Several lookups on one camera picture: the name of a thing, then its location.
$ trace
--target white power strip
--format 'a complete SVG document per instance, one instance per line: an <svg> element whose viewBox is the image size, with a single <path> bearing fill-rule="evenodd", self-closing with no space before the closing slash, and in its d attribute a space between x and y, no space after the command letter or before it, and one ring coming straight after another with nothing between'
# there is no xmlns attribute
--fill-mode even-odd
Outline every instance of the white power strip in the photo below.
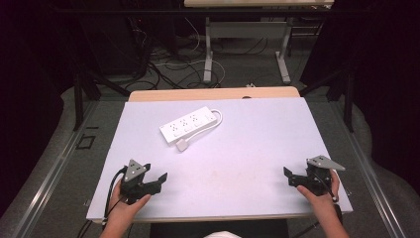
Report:
<svg viewBox="0 0 420 238"><path fill-rule="evenodd" d="M217 118L213 112L207 107L202 107L185 116L164 124L159 128L167 143L171 146L178 142L180 139L188 140L190 136L193 136L194 134L199 133L216 124Z"/></svg>

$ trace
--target electrical outlet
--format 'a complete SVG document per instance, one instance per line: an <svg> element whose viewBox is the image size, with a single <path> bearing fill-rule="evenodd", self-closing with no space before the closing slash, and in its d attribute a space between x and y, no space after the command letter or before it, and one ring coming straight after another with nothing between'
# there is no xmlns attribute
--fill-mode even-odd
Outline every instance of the electrical outlet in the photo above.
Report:
<svg viewBox="0 0 420 238"><path fill-rule="evenodd" d="M171 146L179 139L186 139L198 131L217 123L217 118L207 107L202 107L163 126L160 131Z"/></svg>

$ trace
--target human hand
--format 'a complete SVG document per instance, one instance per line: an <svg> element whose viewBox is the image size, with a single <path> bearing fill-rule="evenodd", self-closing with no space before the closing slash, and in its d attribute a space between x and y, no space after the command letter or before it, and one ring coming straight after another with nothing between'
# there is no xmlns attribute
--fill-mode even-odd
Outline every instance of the human hand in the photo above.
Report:
<svg viewBox="0 0 420 238"><path fill-rule="evenodd" d="M337 174L330 170L331 173L331 190L337 200L339 199L338 191L340 180ZM317 196L308 188L299 185L297 190L302 193L311 203L312 210L315 213L319 223L321 224L327 237L349 237L343 225L337 216L336 208L334 207L333 197L330 193Z"/></svg>
<svg viewBox="0 0 420 238"><path fill-rule="evenodd" d="M120 194L121 180L117 182L109 201L108 222L100 237L121 237L132 224L136 213L151 199L147 194L135 203L129 205L122 202Z"/></svg>

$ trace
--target desk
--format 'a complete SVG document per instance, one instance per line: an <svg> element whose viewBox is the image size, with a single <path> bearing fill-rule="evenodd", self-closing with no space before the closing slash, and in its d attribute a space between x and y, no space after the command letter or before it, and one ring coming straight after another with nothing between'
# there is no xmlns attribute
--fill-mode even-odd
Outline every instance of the desk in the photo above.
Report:
<svg viewBox="0 0 420 238"><path fill-rule="evenodd" d="M297 7L332 5L334 0L185 0L185 7ZM275 53L283 83L290 84L290 76L284 61L287 43L290 38L292 18L287 22L210 22L206 18L206 62L204 82L211 81L213 52L212 38L282 38L280 51Z"/></svg>
<svg viewBox="0 0 420 238"><path fill-rule="evenodd" d="M133 92L86 218L101 221L111 179L130 159L152 164L145 182L168 173L161 193L136 215L138 222L310 215L283 167L305 175L305 159L329 155L298 95L294 87ZM169 147L158 127L202 106L220 110L223 122L191 140L183 153ZM353 211L342 187L339 196L343 212Z"/></svg>

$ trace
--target white tabletop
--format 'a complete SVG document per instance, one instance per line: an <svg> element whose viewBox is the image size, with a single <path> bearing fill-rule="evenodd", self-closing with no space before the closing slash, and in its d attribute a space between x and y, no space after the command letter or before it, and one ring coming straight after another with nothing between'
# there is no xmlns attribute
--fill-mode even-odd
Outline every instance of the white tabletop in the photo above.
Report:
<svg viewBox="0 0 420 238"><path fill-rule="evenodd" d="M159 126L207 106L223 122L180 153ZM87 219L100 221L114 174L130 159L152 164L144 182L167 173L139 222L288 218L312 214L283 167L306 175L306 159L329 157L304 98L127 102ZM353 211L340 188L343 212Z"/></svg>
<svg viewBox="0 0 420 238"><path fill-rule="evenodd" d="M276 7L333 5L334 0L185 0L186 7Z"/></svg>

